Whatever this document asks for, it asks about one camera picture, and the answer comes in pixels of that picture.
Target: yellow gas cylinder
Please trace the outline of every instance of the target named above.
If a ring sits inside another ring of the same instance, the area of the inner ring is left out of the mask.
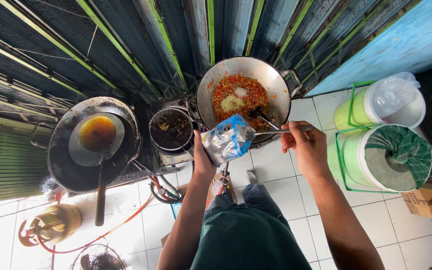
[[[46,246],[55,245],[73,235],[81,225],[81,213],[74,205],[57,204],[45,208],[39,215],[21,223],[18,237],[26,247],[38,245],[40,236]]]

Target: seasoning packet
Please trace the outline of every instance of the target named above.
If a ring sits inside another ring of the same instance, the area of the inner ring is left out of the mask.
[[[212,130],[201,133],[202,146],[216,166],[219,167],[248,152],[251,142],[245,142],[242,137],[246,126],[249,126],[248,122],[240,114],[235,114]]]

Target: green shirt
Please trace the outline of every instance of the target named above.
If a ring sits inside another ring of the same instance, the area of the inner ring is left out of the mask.
[[[204,216],[191,269],[311,270],[291,230],[255,208],[230,207]]]

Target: striped cloth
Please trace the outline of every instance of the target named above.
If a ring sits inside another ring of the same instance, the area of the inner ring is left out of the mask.
[[[405,164],[420,188],[431,170],[431,146],[410,128],[398,125],[384,125],[369,136],[364,149],[388,150],[387,157]]]

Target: pants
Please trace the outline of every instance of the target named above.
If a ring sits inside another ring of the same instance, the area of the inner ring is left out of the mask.
[[[206,215],[214,210],[231,207],[256,208],[270,214],[282,222],[287,228],[290,228],[288,221],[284,218],[283,213],[274,202],[273,198],[271,198],[265,186],[262,184],[249,184],[243,189],[242,194],[244,203],[239,205],[235,204],[231,195],[227,193],[216,195],[204,214]]]

